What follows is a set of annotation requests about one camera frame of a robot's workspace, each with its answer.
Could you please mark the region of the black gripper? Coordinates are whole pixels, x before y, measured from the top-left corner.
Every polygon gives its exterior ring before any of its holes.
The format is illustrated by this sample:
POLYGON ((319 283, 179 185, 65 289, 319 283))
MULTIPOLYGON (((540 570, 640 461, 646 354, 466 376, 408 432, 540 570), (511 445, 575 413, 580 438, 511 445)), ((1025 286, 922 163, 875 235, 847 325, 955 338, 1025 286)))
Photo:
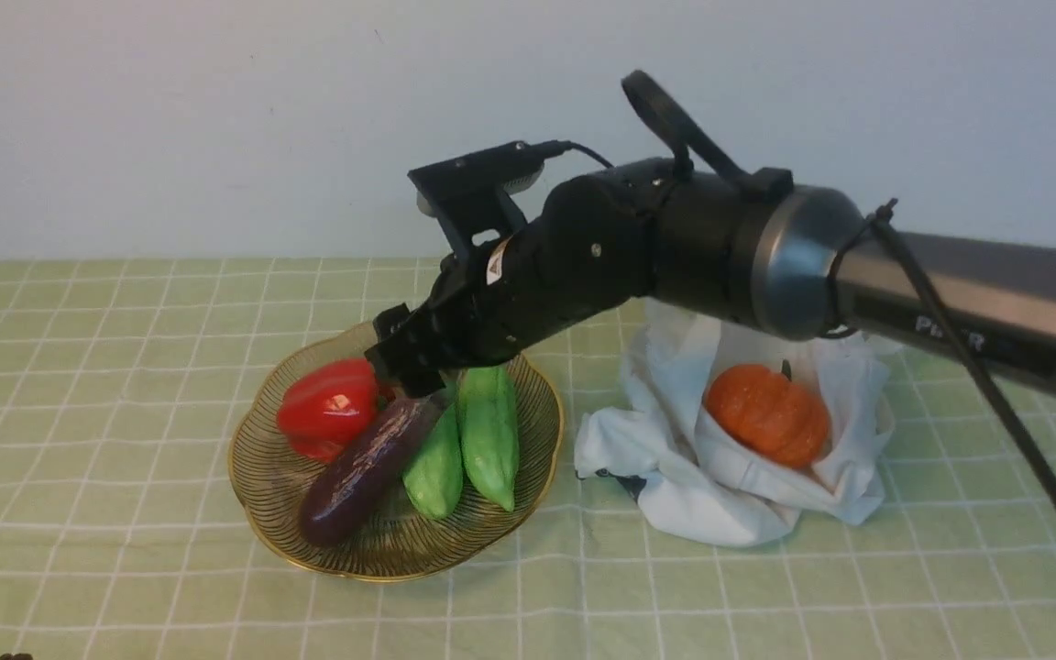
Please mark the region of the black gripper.
POLYGON ((444 388, 449 371, 506 363, 649 293, 650 234, 653 216, 623 185, 557 185, 536 220, 441 276, 418 309, 379 316, 367 362, 414 398, 444 388))

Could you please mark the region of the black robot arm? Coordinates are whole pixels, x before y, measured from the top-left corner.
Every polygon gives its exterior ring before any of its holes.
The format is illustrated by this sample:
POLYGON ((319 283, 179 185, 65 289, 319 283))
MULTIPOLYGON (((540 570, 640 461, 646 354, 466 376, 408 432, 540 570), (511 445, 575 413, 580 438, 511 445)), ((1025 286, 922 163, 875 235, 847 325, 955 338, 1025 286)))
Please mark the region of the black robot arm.
POLYGON ((746 171, 644 71, 621 80, 670 158, 557 185, 536 220, 511 183, 565 153, 508 143, 410 172, 452 252, 418 308, 374 319, 377 376, 422 397, 633 298, 784 341, 872 333, 1056 397, 1056 249, 898 231, 788 169, 746 171))

